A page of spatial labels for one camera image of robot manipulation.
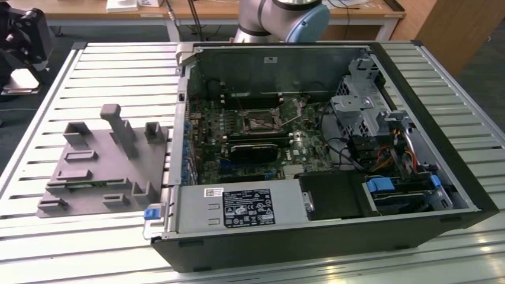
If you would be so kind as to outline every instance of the desk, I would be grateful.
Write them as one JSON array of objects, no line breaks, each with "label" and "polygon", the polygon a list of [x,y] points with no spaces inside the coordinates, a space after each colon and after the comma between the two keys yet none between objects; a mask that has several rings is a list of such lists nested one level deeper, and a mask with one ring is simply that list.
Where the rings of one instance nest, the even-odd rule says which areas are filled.
[{"label": "desk", "polygon": [[16,9],[42,9],[50,26],[164,25],[171,41],[179,41],[178,27],[170,19],[167,4],[139,7],[138,11],[108,13],[107,0],[11,0]]},{"label": "desk", "polygon": [[[187,0],[170,0],[170,3],[178,17],[178,25],[195,25]],[[384,0],[372,0],[372,4],[368,6],[358,5],[356,7],[360,9],[350,10],[350,25],[379,25],[382,28],[376,39],[390,40],[399,20],[406,17],[406,12],[394,11]],[[236,2],[198,0],[195,1],[195,8],[203,25],[238,25],[238,0]],[[348,11],[346,9],[331,9],[331,14],[331,25],[348,24]]]},{"label": "desk", "polygon": [[[408,250],[199,273],[175,272],[150,247],[144,212],[39,219],[38,203],[70,121],[107,129],[102,105],[120,102],[132,127],[147,121],[174,125],[168,102],[178,96],[176,43],[90,43],[71,51],[0,177],[2,283],[445,284],[504,277],[504,133],[424,47],[407,41],[383,47],[501,209],[499,215]],[[392,100],[404,109],[398,95]],[[170,159],[166,168],[167,185]]]},{"label": "desk", "polygon": [[[88,25],[164,25],[170,40],[182,41],[176,25],[195,25],[187,0],[168,0],[176,15],[176,21],[170,19],[167,5],[159,8],[139,7],[139,11],[107,13],[106,0],[11,0],[18,9],[39,8],[44,11],[50,26]],[[395,12],[384,0],[374,0],[374,7],[358,5],[351,9],[350,25],[379,25],[378,40],[390,40],[396,24],[406,17],[406,12]],[[203,25],[238,25],[239,1],[220,2],[198,0],[195,2]],[[348,24],[346,9],[331,9],[331,25]]]}]

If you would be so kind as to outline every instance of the paper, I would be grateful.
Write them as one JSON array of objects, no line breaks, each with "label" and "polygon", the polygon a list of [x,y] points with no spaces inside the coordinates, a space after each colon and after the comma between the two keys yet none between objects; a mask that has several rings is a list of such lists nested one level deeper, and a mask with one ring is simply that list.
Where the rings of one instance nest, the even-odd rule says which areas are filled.
[{"label": "paper", "polygon": [[346,5],[352,6],[371,2],[371,0],[323,0],[323,4],[327,5],[330,9],[336,9],[330,1],[332,1],[334,5],[340,8],[346,8]]}]

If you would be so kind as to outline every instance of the wooden desk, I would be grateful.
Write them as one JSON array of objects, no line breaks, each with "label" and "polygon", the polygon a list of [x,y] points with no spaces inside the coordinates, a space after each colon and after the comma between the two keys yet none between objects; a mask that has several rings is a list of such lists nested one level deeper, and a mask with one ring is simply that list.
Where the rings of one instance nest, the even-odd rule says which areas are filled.
[{"label": "wooden desk", "polygon": [[[170,0],[170,3],[178,17],[178,25],[195,25],[187,0]],[[380,30],[376,39],[390,40],[398,21],[406,17],[406,12],[394,11],[384,0],[372,0],[372,4],[354,6],[360,9],[350,10],[350,25],[379,25]],[[195,8],[203,25],[238,25],[239,1],[198,0],[195,1]],[[331,9],[331,13],[331,25],[348,24],[348,11],[346,9]]]},{"label": "wooden desk", "polygon": [[167,5],[162,7],[139,7],[138,11],[108,13],[107,0],[10,0],[18,9],[42,9],[50,26],[90,26],[90,25],[164,25],[172,36],[171,41],[179,41],[175,22],[170,19]]},{"label": "wooden desk", "polygon": [[[187,0],[168,1],[178,17],[176,22],[170,19],[166,5],[159,8],[139,7],[139,11],[107,13],[107,0],[11,0],[10,4],[18,9],[31,9],[34,6],[42,9],[51,26],[164,25],[168,29],[171,41],[182,41],[176,24],[194,25],[195,21]],[[374,0],[374,4],[372,8],[367,5],[358,5],[359,10],[350,10],[350,25],[380,26],[379,33],[378,30],[374,31],[374,34],[378,33],[376,39],[390,40],[398,21],[406,17],[406,13],[395,12],[384,0]],[[238,25],[239,2],[198,0],[195,6],[203,25]],[[347,10],[331,9],[331,13],[331,25],[346,26],[348,24]]]}]

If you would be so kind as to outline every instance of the green circuit board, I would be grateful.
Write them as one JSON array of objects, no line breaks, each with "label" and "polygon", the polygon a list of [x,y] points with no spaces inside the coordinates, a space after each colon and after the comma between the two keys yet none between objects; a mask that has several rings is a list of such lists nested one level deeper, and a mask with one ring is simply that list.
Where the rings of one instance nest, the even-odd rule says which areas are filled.
[{"label": "green circuit board", "polygon": [[[286,179],[284,168],[292,165],[299,165],[296,168],[304,172],[334,168],[316,128],[320,103],[296,108],[294,100],[298,99],[298,96],[288,97],[284,103],[288,105],[282,104],[276,109],[226,109],[216,101],[191,102],[199,184]],[[272,120],[270,114],[280,119]],[[279,147],[278,159],[262,164],[234,164],[224,136],[262,131],[290,133],[290,144]]]}]

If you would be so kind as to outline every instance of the white desk leg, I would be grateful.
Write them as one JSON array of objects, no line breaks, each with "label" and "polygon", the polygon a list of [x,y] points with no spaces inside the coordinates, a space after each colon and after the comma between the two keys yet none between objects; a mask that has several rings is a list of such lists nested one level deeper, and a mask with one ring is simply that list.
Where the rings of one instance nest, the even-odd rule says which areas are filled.
[{"label": "white desk leg", "polygon": [[182,41],[182,35],[179,34],[178,26],[175,25],[175,21],[166,20],[166,26],[168,30],[168,38],[170,41],[180,42]]},{"label": "white desk leg", "polygon": [[383,24],[383,26],[379,30],[379,34],[378,34],[378,38],[376,38],[378,41],[387,41],[392,38],[392,34],[394,34],[394,31],[396,28],[398,21],[399,21],[399,19],[396,19],[396,18],[386,20],[386,23]]}]

